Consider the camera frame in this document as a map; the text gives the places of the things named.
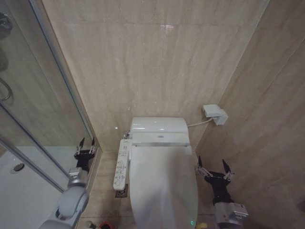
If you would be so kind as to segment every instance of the glass shower door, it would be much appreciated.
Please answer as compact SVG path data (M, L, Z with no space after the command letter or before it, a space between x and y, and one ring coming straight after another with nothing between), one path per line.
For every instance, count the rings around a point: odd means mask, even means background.
M89 145L90 136L28 1L0 0L0 13L0 99L68 172L76 145L83 137ZM2 128L23 152L34 150Z
M1 228L39 228L91 138L25 0L0 0L0 100Z

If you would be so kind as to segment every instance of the white toilet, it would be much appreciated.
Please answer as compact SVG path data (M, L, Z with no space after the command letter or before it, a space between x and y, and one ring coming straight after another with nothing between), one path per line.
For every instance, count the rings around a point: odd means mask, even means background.
M130 139L130 198L137 227L193 229L198 193L185 120L135 117Z

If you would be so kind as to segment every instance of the toilet lid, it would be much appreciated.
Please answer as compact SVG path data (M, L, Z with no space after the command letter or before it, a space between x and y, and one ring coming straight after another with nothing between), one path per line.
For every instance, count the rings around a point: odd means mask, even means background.
M185 147L133 146L129 169L133 216L139 229L193 229L198 194Z

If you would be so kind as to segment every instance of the white plug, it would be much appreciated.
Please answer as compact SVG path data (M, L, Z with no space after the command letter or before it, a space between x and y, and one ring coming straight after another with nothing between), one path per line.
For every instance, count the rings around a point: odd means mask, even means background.
M216 125L223 125L228 119L226 112L216 104L203 105L203 111L206 117L213 118Z

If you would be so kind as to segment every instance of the floor drain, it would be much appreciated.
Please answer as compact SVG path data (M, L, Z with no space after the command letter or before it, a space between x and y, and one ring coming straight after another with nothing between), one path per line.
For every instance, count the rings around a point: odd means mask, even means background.
M115 192L115 197L123 198L123 197L127 197L127 194L128 194L128 184L125 184L124 190Z
M23 163L17 164L17 165L14 166L14 168L12 168L10 170L10 173L12 173L12 174L19 173L21 170L23 170L23 168L24 168Z
M23 168L24 168L24 164L23 164L23 163L20 163L20 164L16 165L16 166L13 168L13 170L14 170L15 172L19 172L19 171L22 170Z

